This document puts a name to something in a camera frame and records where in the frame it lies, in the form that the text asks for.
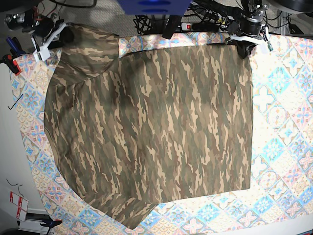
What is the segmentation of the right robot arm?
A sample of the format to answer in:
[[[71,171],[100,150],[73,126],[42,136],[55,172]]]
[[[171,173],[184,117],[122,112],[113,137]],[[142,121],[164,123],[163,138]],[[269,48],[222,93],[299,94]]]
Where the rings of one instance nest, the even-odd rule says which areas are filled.
[[[60,48],[74,39],[69,24],[57,20],[55,13],[50,17],[39,14],[36,8],[23,13],[7,14],[5,23],[11,30],[21,29],[23,33],[31,35],[36,61],[47,60],[51,49]]]

